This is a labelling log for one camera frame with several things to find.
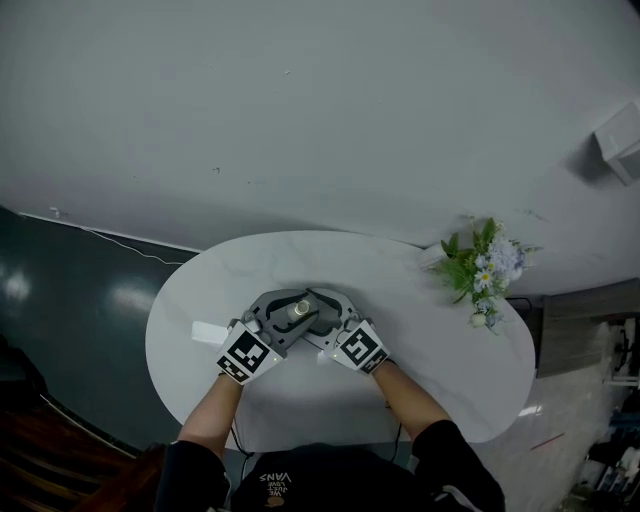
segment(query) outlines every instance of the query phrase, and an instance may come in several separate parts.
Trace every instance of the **baseboard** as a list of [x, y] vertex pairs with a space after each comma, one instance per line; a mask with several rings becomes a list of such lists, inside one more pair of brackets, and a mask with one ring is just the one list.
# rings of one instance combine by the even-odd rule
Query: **baseboard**
[[178, 249], [180, 251], [194, 252], [198, 254], [203, 252], [202, 250], [194, 249], [193, 247], [184, 247], [183, 245], [167, 244], [165, 242], [158, 242], [157, 240], [150, 240], [148, 238], [141, 238], [139, 236], [125, 235], [124, 233], [118, 233], [116, 231], [109, 231], [101, 228], [94, 228], [91, 226], [84, 226], [82, 224], [74, 224], [73, 222], [66, 222], [60, 219], [50, 219], [48, 217], [41, 217], [40, 215], [33, 215], [31, 213], [18, 212], [16, 215], [20, 215], [21, 217], [29, 217], [31, 219], [36, 219], [36, 220], [44, 220], [46, 222], [53, 222], [54, 224], [62, 224], [63, 226], [70, 226], [72, 228], [90, 229], [91, 231], [97, 231], [98, 233], [103, 233], [105, 235], [112, 235], [120, 238], [128, 238], [129, 240], [137, 240], [138, 242], [145, 242], [153, 245], [161, 245], [163, 247], [170, 247], [171, 249]]

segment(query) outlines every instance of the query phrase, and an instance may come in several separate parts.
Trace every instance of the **tile floor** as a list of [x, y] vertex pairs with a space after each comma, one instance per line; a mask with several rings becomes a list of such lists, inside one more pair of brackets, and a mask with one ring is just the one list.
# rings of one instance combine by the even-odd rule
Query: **tile floor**
[[606, 436], [613, 410], [629, 393], [602, 383], [618, 332], [603, 326], [609, 355], [601, 365], [535, 380], [515, 423], [496, 439], [473, 445], [502, 485], [509, 512], [555, 510], [576, 483], [589, 447]]

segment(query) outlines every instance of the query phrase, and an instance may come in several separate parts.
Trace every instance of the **wall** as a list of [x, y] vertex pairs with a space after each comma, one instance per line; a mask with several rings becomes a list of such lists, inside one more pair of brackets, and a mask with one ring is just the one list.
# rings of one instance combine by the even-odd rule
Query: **wall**
[[4, 0], [0, 204], [198, 249], [495, 215], [545, 247], [516, 291], [624, 279], [640, 186], [589, 134], [638, 48], [625, 0]]

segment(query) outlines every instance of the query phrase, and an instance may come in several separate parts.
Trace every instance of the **table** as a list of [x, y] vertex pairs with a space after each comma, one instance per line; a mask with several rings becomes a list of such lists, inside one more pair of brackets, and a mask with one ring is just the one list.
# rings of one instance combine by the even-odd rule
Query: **table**
[[[294, 231], [231, 240], [196, 256], [162, 287], [147, 324], [147, 364], [161, 400], [184, 423], [217, 378], [215, 347], [191, 339], [194, 321], [226, 326], [264, 292], [328, 287], [374, 320], [392, 358], [467, 441], [496, 437], [528, 397], [531, 335], [506, 301], [498, 335], [471, 327], [471, 305], [452, 305], [454, 292], [419, 269], [420, 251], [372, 236]], [[299, 340], [286, 361], [245, 387], [236, 415], [245, 450], [395, 439], [398, 424], [375, 382], [318, 352]], [[231, 437], [227, 447], [236, 449]]]

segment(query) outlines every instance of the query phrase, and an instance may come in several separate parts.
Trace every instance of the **person's right arm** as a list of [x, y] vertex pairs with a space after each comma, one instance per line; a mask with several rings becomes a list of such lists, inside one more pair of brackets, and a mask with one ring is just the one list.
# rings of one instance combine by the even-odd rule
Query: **person's right arm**
[[413, 442], [412, 454], [420, 461], [415, 474], [425, 491], [446, 493], [470, 510], [504, 512], [502, 489], [444, 408], [390, 361], [373, 378]]

